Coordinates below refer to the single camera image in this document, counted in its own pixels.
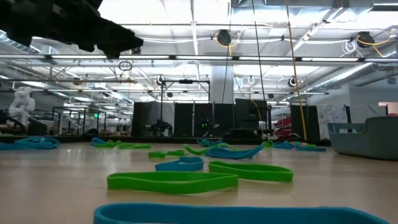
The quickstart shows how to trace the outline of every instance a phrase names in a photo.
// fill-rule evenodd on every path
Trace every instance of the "humanoid robot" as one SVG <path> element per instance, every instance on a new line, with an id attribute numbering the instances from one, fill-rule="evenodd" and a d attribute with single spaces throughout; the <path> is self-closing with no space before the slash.
<path id="1" fill-rule="evenodd" d="M 29 112 L 35 110 L 35 100 L 30 97 L 31 93 L 31 87 L 19 87 L 14 94 L 14 101 L 8 109 L 9 116 L 17 119 L 25 127 L 29 124 Z"/>

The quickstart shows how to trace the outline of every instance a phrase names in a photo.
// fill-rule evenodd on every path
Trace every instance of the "gray bin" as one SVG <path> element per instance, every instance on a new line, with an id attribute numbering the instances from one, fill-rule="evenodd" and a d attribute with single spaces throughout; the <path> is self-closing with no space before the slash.
<path id="1" fill-rule="evenodd" d="M 328 129 L 338 153 L 398 161 L 398 117 L 373 117 L 364 124 L 328 123 Z M 353 133 L 340 133 L 342 129 Z"/>

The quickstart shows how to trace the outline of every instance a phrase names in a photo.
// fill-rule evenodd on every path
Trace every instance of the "floor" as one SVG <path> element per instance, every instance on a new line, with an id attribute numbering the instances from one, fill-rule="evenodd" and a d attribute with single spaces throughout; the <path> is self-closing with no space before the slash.
<path id="1" fill-rule="evenodd" d="M 251 146 L 238 146 L 243 149 Z M 181 149 L 153 144 L 151 150 Z M 238 189 L 198 195 L 108 191 L 113 172 L 152 171 L 147 150 L 99 150 L 89 143 L 62 144 L 52 151 L 0 152 L 1 223 L 92 223 L 96 207 L 110 202 L 265 207 L 343 206 L 398 223 L 398 162 L 328 152 L 262 151 L 254 163 L 286 166 L 289 184 L 239 181 Z"/>

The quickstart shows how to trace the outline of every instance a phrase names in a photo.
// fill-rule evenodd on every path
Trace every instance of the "yellow cable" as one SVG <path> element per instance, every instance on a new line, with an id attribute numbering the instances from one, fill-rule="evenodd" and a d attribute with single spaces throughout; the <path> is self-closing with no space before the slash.
<path id="1" fill-rule="evenodd" d="M 385 44 L 385 43 L 387 43 L 388 41 L 390 41 L 393 32 L 394 32 L 394 31 L 391 30 L 390 37 L 389 37 L 387 40 L 382 41 L 382 42 L 380 42 L 380 43 L 376 43 L 376 44 L 367 43 L 367 42 L 363 42 L 362 40 L 359 40 L 360 35 L 356 37 L 356 40 L 357 40 L 359 43 L 361 43 L 361 44 L 366 44 L 366 45 L 370 45 L 370 46 L 381 45 L 381 44 Z"/>
<path id="2" fill-rule="evenodd" d="M 383 54 L 381 54 L 380 51 L 376 48 L 376 46 L 373 45 L 372 47 L 376 50 L 376 52 L 377 52 L 381 57 L 384 57 Z"/>
<path id="3" fill-rule="evenodd" d="M 287 24 L 289 26 L 289 34 L 290 34 L 290 48 L 292 49 L 292 61 L 293 61 L 293 68 L 294 68 L 294 80 L 296 82 L 296 91 L 298 96 L 298 102 L 300 103 L 300 113 L 301 113 L 301 121 L 303 123 L 303 133 L 304 133 L 304 140 L 307 140 L 307 129 L 305 128 L 305 121 L 304 121 L 304 111 L 303 106 L 301 103 L 301 96 L 300 96 L 300 89 L 299 89 L 299 82 L 297 79 L 297 71 L 296 71 L 296 63 L 294 59 L 294 48 L 293 48 L 293 37 L 292 37 L 292 26 L 290 25 L 290 16 L 289 16 L 289 0 L 286 0 L 286 13 L 287 13 Z"/>
<path id="4" fill-rule="evenodd" d="M 250 101 L 254 104 L 254 106 L 255 106 L 256 109 L 257 109 L 257 113 L 258 113 L 258 115 L 259 115 L 259 120 L 262 121 L 262 120 L 261 120 L 260 109 L 259 109 L 259 107 L 257 106 L 257 103 L 254 102 L 254 100 L 252 100 L 252 99 L 250 99 L 249 97 L 247 97 L 245 94 L 243 94 L 243 93 L 242 93 L 242 90 L 241 90 L 241 87 L 239 87 L 239 85 L 238 85 L 238 89 L 239 89 L 239 92 L 241 92 L 241 94 L 242 94 L 245 98 L 247 98 L 248 100 L 250 100 Z M 262 128 L 261 128 L 261 139 L 262 139 L 263 135 L 264 135 L 264 132 L 263 132 L 263 130 L 262 130 Z"/>
<path id="5" fill-rule="evenodd" d="M 224 45 L 220 44 L 220 43 L 218 42 L 218 40 L 217 40 L 217 37 L 218 37 L 218 33 L 215 35 L 215 40 L 216 40 L 217 44 L 220 45 L 220 46 L 222 46 L 222 47 L 228 47 L 228 48 L 229 48 L 229 55 L 232 56 L 231 47 L 234 47 L 236 44 L 238 44 L 238 42 L 239 42 L 239 36 L 238 36 L 238 39 L 236 39 L 236 43 L 235 43 L 235 44 L 233 44 L 233 45 L 228 45 L 228 46 L 224 46 Z"/>

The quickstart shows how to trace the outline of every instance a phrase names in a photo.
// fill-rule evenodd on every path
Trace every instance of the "blue resistance band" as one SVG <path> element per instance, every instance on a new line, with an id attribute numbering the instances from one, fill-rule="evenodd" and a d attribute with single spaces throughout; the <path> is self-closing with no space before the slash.
<path id="1" fill-rule="evenodd" d="M 284 141 L 284 142 L 274 142 L 274 146 L 273 147 L 276 148 L 276 149 L 293 149 L 294 145 L 292 145 L 288 141 Z"/>
<path id="2" fill-rule="evenodd" d="M 345 207 L 267 208 L 208 207 L 151 203 L 113 203 L 94 211 L 94 224 L 388 224 L 387 221 Z"/>
<path id="3" fill-rule="evenodd" d="M 54 138 L 29 137 L 16 140 L 12 144 L 0 142 L 0 150 L 56 149 L 60 142 Z"/>
<path id="4" fill-rule="evenodd" d="M 210 147 L 210 146 L 215 146 L 219 143 L 222 143 L 223 140 L 217 140 L 215 142 L 207 140 L 207 139 L 197 139 L 197 143 L 202 146 L 202 147 Z"/>
<path id="5" fill-rule="evenodd" d="M 203 159 L 201 157 L 180 157 L 173 162 L 164 162 L 155 165 L 156 171 L 197 171 L 203 169 Z"/>
<path id="6" fill-rule="evenodd" d="M 295 147 L 297 151 L 308 151 L 308 152 L 326 152 L 325 147 L 310 147 L 310 146 L 302 146 L 301 142 L 296 142 Z"/>
<path id="7" fill-rule="evenodd" d="M 205 152 L 206 156 L 223 158 L 223 159 L 252 159 L 254 155 L 263 150 L 264 146 L 261 144 L 254 149 L 245 151 L 231 151 L 228 149 L 216 147 Z"/>
<path id="8" fill-rule="evenodd" d="M 105 144 L 106 142 L 100 138 L 94 137 L 91 139 L 91 146 L 94 146 L 96 144 Z"/>

